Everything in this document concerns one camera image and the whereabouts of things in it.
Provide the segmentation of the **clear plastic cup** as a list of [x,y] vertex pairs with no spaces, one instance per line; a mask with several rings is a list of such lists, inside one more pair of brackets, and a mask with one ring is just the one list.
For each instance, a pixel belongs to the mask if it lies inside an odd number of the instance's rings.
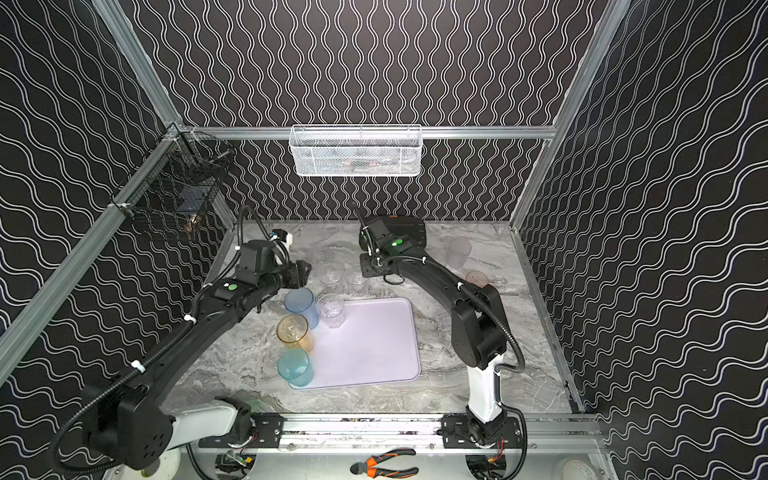
[[366,296],[369,291],[368,280],[359,272],[350,270],[345,276],[348,290],[355,296]]
[[319,267],[318,278],[327,289],[338,289],[342,285],[343,270],[336,264],[326,263]]
[[319,319],[328,328],[336,329],[345,322],[345,300],[337,294],[326,294],[318,299],[317,312]]

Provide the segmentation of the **blue ribbed plastic cup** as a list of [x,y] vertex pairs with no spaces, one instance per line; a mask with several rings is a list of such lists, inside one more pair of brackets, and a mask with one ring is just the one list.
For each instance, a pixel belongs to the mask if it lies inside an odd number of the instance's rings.
[[314,330],[319,324],[319,317],[316,308],[316,297],[307,287],[290,290],[284,300],[284,308],[291,314],[303,316],[311,330]]

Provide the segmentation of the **yellow transparent cup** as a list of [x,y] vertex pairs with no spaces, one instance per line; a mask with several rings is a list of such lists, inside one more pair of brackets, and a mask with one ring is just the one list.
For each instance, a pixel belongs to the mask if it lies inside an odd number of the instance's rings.
[[287,348],[301,348],[311,353],[314,348],[314,340],[308,320],[299,314],[284,316],[276,327],[278,340]]

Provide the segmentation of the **teal plastic cup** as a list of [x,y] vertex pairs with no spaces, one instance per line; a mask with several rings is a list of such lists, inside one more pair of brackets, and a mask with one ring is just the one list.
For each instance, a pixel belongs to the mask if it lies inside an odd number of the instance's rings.
[[278,359],[277,370],[294,387],[305,387],[314,377],[309,354],[301,348],[285,350]]

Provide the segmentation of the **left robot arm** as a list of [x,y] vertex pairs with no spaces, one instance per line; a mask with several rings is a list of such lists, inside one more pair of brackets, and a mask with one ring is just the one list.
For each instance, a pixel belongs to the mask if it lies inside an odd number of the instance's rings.
[[[223,334],[283,289],[302,288],[312,267],[292,260],[284,230],[263,231],[257,240],[238,242],[224,270],[194,297],[173,334],[134,361],[103,388],[87,386],[81,408],[54,435],[46,452],[51,469],[81,476],[126,466],[141,470],[172,446],[181,421],[161,406],[172,387]],[[60,446],[79,425],[83,446],[107,456],[96,465],[66,464]]]

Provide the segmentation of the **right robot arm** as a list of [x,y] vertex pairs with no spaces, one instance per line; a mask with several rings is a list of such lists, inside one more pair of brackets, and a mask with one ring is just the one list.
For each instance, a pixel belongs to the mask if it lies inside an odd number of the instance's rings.
[[526,369],[498,290],[465,280],[435,260],[426,251],[421,219],[359,214],[358,221],[362,275],[410,281],[450,314],[451,345],[468,371],[468,438],[480,446],[495,444],[507,418],[501,406],[500,371]]

